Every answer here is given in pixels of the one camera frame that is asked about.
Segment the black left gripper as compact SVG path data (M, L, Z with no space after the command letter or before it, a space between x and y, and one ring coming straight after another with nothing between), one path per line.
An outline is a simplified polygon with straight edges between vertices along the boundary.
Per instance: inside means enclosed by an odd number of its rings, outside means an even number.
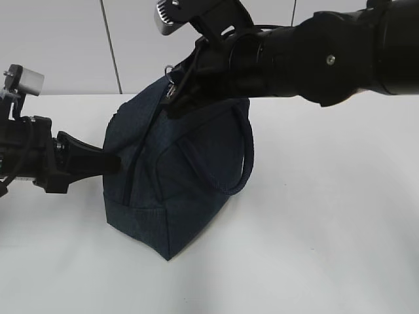
M66 193L70 178L75 182L120 170L119 156L64 131L53 137L51 127L51 119L41 116L1 118L2 193L7 193L16 179L27 179L46 193Z

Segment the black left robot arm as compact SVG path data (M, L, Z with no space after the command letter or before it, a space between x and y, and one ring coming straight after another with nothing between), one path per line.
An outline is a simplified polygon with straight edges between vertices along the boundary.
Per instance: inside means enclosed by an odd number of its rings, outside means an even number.
M77 181L117 173L121 159L59 131L34 116L1 121L1 195L16 179L27 179L50 194L66 194Z

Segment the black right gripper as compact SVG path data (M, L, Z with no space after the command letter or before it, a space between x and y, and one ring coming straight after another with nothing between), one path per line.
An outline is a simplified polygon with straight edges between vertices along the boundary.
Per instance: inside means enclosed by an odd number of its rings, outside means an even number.
M233 87L233 50L243 34L230 32L221 41L221 49L212 48L204 38L196 41L192 54L169 73L174 84L162 100L169 119L180 119L200 108L221 103L249 103L244 96L237 96Z

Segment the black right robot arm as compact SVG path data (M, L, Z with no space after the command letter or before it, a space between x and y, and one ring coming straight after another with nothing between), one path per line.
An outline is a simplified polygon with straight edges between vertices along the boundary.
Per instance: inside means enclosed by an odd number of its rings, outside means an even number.
M329 107L362 91L418 93L418 2L368 1L297 26L254 24L239 1L159 1L156 24L200 34L174 72L171 117L225 99L295 97Z

